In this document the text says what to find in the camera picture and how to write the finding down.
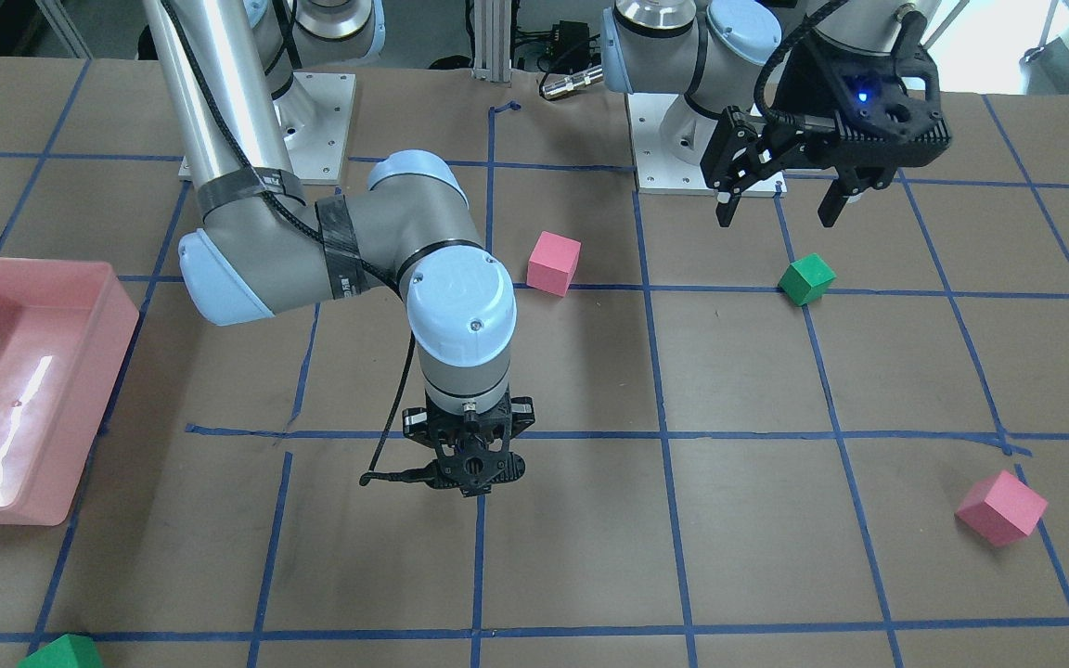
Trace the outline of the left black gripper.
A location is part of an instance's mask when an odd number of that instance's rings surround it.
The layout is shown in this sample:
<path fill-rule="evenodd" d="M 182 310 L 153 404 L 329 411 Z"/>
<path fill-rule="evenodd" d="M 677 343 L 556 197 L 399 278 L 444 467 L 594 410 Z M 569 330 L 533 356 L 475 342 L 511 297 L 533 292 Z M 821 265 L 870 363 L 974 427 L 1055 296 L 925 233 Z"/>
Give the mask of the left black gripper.
<path fill-rule="evenodd" d="M 818 205 L 832 228 L 854 196 L 882 189 L 899 168 L 933 164 L 952 143 L 938 67 L 918 37 L 887 52 L 854 52 L 827 37 L 797 42 L 784 65 L 766 122 L 755 130 L 728 107 L 701 157 L 716 187 L 716 221 L 729 228 L 748 186 L 786 169 L 836 171 Z"/>

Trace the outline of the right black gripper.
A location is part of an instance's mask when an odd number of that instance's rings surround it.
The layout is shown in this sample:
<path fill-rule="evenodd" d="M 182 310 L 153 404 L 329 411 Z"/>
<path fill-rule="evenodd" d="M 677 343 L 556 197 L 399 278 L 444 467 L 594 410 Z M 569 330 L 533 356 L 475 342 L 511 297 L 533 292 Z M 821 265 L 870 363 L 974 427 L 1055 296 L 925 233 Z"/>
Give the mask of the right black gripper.
<path fill-rule="evenodd" d="M 461 415 L 428 401 L 404 411 L 404 435 L 430 447 L 436 456 L 425 467 L 402 472 L 406 483 L 425 483 L 432 490 L 459 490 L 464 497 L 491 492 L 496 483 L 520 480 L 525 461 L 510 449 L 510 440 L 534 424 L 530 397 L 505 394 L 491 409 Z"/>

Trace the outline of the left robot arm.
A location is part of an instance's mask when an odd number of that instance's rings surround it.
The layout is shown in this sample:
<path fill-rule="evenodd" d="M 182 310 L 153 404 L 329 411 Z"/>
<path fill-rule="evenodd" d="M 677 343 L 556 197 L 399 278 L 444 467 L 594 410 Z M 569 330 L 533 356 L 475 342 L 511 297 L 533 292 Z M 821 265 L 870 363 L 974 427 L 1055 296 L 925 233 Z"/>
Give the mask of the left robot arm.
<path fill-rule="evenodd" d="M 752 186 L 835 171 L 834 226 L 856 196 L 933 164 L 952 136 L 924 46 L 934 1 L 615 1 L 599 34 L 605 84 L 675 102 L 666 138 L 699 166 L 729 226 Z"/>

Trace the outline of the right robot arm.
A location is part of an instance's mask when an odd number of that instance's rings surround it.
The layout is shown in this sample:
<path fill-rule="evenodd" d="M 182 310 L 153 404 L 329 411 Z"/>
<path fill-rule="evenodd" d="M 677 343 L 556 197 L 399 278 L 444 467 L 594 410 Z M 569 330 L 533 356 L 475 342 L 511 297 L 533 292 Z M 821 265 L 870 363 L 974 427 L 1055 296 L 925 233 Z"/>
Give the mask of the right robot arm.
<path fill-rule="evenodd" d="M 303 189 L 303 147 L 328 147 L 305 71 L 378 55 L 378 1 L 144 7 L 202 214 L 179 240 L 196 308 L 228 326 L 390 289 L 425 383 L 425 405 L 404 413 L 403 432 L 434 460 L 403 472 L 369 469 L 360 482 L 475 497 L 517 481 L 525 464 L 510 440 L 534 423 L 534 407 L 509 392 L 516 295 L 448 164 L 405 149 L 373 166 L 365 195 L 310 202 Z"/>

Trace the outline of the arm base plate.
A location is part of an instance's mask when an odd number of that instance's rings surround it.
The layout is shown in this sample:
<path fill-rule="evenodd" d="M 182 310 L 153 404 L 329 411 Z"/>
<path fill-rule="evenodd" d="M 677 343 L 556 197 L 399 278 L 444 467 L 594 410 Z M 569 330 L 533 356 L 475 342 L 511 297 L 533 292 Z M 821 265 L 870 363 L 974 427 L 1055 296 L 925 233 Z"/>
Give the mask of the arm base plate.
<path fill-rule="evenodd" d="M 285 95 L 249 105 L 254 111 L 273 109 L 276 118 L 238 120 L 234 139 L 255 166 L 288 169 L 303 185 L 336 186 L 342 178 L 356 86 L 353 73 L 294 72 Z M 179 73 L 167 87 L 184 139 L 179 177 L 200 186 L 237 169 L 232 147 L 213 127 L 199 86 Z"/>
<path fill-rule="evenodd" d="M 716 121 L 683 95 L 629 94 L 628 120 L 638 186 L 648 195 L 713 195 L 700 166 Z"/>

